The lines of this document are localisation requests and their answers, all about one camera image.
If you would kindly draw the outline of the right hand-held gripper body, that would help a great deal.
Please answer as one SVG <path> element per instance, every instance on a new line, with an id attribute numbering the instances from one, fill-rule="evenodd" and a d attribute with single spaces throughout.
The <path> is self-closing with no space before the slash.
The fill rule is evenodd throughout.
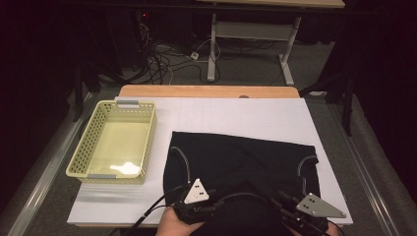
<path id="1" fill-rule="evenodd" d="M 326 234 L 329 222 L 341 230 L 337 224 L 329 220 L 330 217 L 345 218 L 346 214 L 315 194 L 309 193 L 299 200 L 298 204 L 290 205 L 284 225 L 294 236 L 329 236 Z"/>

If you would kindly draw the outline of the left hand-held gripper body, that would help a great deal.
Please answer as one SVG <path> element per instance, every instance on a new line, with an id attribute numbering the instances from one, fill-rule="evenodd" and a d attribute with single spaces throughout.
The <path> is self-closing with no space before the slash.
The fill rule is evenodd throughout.
<path id="1" fill-rule="evenodd" d="M 200 179 L 196 179 L 180 195 L 173 207 L 179 220 L 189 225 L 208 221 L 215 211 L 215 206 L 209 203 L 209 193 Z"/>

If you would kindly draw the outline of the black sleeveless vest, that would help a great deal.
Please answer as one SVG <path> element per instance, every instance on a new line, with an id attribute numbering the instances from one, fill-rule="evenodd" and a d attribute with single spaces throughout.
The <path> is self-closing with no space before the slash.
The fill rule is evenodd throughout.
<path id="1" fill-rule="evenodd" d="M 169 191 L 199 178 L 225 199 L 192 236 L 293 236 L 267 200 L 281 192 L 302 199 L 318 195 L 316 149 L 299 144 L 218 134 L 174 132 L 163 174 Z"/>

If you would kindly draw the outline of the pale yellow plastic basket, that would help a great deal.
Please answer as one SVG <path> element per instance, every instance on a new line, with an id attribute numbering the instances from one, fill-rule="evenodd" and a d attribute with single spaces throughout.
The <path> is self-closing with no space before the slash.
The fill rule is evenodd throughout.
<path id="1" fill-rule="evenodd" d="M 67 166 L 84 183 L 143 184 L 156 126 L 155 104 L 100 101 Z"/>

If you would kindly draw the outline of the person's right hand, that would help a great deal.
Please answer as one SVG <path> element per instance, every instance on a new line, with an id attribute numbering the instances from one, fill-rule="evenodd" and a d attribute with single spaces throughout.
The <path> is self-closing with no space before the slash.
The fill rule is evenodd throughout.
<path id="1" fill-rule="evenodd" d="M 331 222 L 328 223 L 328 230 L 326 231 L 326 234 L 329 236 L 344 236 L 344 233 Z"/>

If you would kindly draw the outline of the person's left hand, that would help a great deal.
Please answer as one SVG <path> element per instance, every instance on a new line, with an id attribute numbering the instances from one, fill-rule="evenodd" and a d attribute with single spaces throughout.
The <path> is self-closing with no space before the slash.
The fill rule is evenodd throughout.
<path id="1" fill-rule="evenodd" d="M 155 236 L 190 236 L 203 225 L 203 222 L 187 224 L 181 221 L 174 208 L 169 206 L 161 216 Z"/>

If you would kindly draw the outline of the white table cover sheet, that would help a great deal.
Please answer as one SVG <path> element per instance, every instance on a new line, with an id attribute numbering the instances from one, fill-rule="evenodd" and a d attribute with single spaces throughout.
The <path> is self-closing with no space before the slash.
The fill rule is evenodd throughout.
<path id="1" fill-rule="evenodd" d="M 218 134 L 264 141 L 312 146 L 319 163 L 317 195 L 346 214 L 330 220 L 339 225 L 352 222 L 322 142 L 302 98 L 191 98 L 122 97 L 119 100 L 150 101 L 155 104 L 156 126 L 143 184 L 95 184 L 82 182 L 68 221 L 78 226 L 131 226 L 138 219 L 156 225 L 161 209 L 189 188 L 188 181 L 163 190 L 163 174 L 174 132 Z"/>

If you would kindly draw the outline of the black metal stand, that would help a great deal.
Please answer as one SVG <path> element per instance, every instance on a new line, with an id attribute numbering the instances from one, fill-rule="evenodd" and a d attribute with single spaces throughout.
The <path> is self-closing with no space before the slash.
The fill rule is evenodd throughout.
<path id="1" fill-rule="evenodd" d="M 98 81 L 96 66 L 91 61 L 78 63 L 75 68 L 74 82 L 75 115 L 73 121 L 76 122 L 84 110 L 83 88 L 86 87 L 88 91 L 92 92 L 100 92 L 101 85 Z"/>
<path id="2" fill-rule="evenodd" d="M 333 104 L 342 102 L 342 120 L 341 125 L 347 136 L 351 136 L 351 113 L 353 100 L 354 81 L 347 73 L 336 73 L 332 76 L 326 76 L 319 79 L 316 83 L 302 88 L 298 91 L 301 97 L 313 92 L 324 91 L 325 101 Z"/>

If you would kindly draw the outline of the white-framed desk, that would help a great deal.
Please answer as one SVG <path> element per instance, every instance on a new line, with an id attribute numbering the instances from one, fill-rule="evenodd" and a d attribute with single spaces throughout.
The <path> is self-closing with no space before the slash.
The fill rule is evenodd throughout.
<path id="1" fill-rule="evenodd" d="M 342 0 L 199 0 L 211 3 L 213 7 L 221 4 L 233 4 L 242 7 L 283 7 L 285 10 L 335 10 L 343 9 L 345 3 Z M 238 39 L 264 39 L 284 41 L 285 51 L 278 55 L 278 65 L 281 69 L 283 79 L 288 86 L 293 86 L 294 81 L 291 75 L 288 59 L 302 21 L 297 16 L 291 23 L 255 23 L 250 20 L 248 23 L 242 21 L 222 21 L 218 14 L 211 15 L 210 48 L 208 56 L 208 81 L 214 82 L 220 77 L 217 72 L 216 60 L 220 55 L 220 49 L 216 42 L 218 38 Z"/>

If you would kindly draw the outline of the metal floor rail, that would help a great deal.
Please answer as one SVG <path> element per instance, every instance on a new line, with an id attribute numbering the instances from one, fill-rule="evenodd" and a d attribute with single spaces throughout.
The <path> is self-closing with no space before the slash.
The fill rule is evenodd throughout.
<path id="1" fill-rule="evenodd" d="M 67 117 L 60 124 L 51 140 L 30 168 L 21 186 L 2 213 L 0 236 L 24 236 L 50 190 L 62 163 L 75 141 L 87 114 L 93 110 L 97 93 L 82 96 L 82 111 L 76 113 L 75 96 Z"/>
<path id="2" fill-rule="evenodd" d="M 368 202 L 371 205 L 374 215 L 376 216 L 384 235 L 399 236 L 399 231 L 392 221 L 387 204 L 372 179 L 370 172 L 366 168 L 359 149 L 355 146 L 353 139 L 347 135 L 342 125 L 342 117 L 339 114 L 339 109 L 334 104 L 331 104 L 328 106 L 328 110 L 336 124 L 337 129 L 341 132 L 344 142 L 347 144 L 350 158 L 353 161 L 355 173 L 362 185 L 362 188 L 364 189 Z"/>

